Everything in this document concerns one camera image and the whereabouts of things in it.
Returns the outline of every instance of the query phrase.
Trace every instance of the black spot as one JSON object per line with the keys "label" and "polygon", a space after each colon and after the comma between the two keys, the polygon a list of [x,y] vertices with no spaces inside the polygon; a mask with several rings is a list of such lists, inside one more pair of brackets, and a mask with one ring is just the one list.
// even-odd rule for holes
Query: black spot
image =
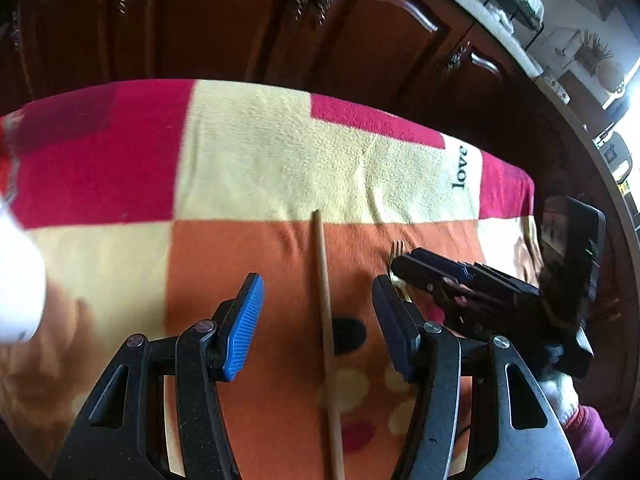
{"label": "black spot", "polygon": [[367,329],[353,317],[334,317],[334,350],[336,355],[355,352],[367,338]]}

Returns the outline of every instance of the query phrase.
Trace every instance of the fork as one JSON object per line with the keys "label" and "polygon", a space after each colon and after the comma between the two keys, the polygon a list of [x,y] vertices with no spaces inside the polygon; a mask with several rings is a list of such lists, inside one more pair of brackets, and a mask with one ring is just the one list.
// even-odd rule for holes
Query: fork
{"label": "fork", "polygon": [[386,267],[386,272],[389,275],[391,284],[402,293],[402,298],[405,301],[411,301],[411,297],[409,297],[409,293],[406,291],[406,282],[401,278],[398,278],[391,270],[391,262],[402,254],[404,254],[404,240],[395,240],[391,242],[391,252],[389,253],[389,263]]}

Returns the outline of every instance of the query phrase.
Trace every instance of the blanket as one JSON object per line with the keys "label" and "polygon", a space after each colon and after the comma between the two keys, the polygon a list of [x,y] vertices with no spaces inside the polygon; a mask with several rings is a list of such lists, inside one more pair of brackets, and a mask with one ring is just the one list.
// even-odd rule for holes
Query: blanket
{"label": "blanket", "polygon": [[[141,80],[33,102],[2,124],[20,159],[12,210],[44,257],[47,303],[31,341],[0,347],[0,415],[46,472],[130,334],[177,335],[259,272],[266,296],[246,365],[219,387],[239,469],[250,480],[328,478],[316,208],[350,479],[390,477],[415,401],[370,299],[391,242],[532,283],[540,270],[522,170],[365,106],[237,82]],[[11,167],[3,153],[0,190]],[[462,397],[468,420],[469,383]],[[456,443],[459,469],[465,446]]]}

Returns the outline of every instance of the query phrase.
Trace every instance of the orange square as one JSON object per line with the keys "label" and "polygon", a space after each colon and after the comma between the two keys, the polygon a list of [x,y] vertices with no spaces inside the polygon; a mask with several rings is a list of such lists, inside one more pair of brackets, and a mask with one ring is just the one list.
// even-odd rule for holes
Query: orange square
{"label": "orange square", "polygon": [[[373,278],[385,272],[391,241],[482,261],[476,232],[475,221],[325,226],[334,317],[356,317],[367,329],[364,344],[337,359],[340,370],[355,370],[366,382],[362,398],[342,413],[343,429],[363,421],[374,431],[345,456],[349,478],[389,478],[403,440],[390,433],[389,418],[412,394],[385,385],[390,359],[370,298]],[[312,234],[309,222],[177,221],[173,227],[168,334],[210,317],[236,294],[248,272],[264,279],[264,306],[244,370],[218,389],[245,478],[330,476],[326,415],[318,396],[324,371]]]}

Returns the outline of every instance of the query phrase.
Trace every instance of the chopstick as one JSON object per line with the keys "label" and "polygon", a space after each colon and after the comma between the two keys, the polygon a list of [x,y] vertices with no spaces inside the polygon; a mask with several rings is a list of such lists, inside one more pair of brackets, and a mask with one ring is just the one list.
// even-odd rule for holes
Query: chopstick
{"label": "chopstick", "polygon": [[322,315],[322,352],[324,353],[324,376],[326,385],[326,410],[329,416],[329,443],[331,466],[334,480],[344,480],[344,457],[342,455],[342,427],[338,410],[335,381],[334,327],[331,316],[331,296],[329,294],[329,272],[326,264],[324,228],[320,210],[313,213],[318,252],[318,279],[320,283],[320,309]]}

